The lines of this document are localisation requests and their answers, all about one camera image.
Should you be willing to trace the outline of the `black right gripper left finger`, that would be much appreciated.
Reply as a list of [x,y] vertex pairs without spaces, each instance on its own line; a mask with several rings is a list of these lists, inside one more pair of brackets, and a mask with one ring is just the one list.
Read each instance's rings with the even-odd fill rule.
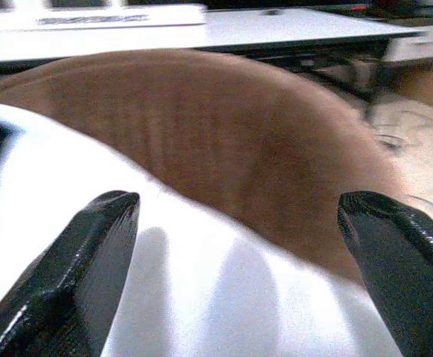
[[140,196],[113,190],[78,211],[0,300],[0,356],[99,356],[124,290]]

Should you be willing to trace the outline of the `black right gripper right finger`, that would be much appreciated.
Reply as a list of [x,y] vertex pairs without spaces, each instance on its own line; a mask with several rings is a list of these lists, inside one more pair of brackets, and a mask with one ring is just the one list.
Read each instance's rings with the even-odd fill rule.
[[404,356],[433,356],[433,220],[381,193],[340,196],[338,224]]

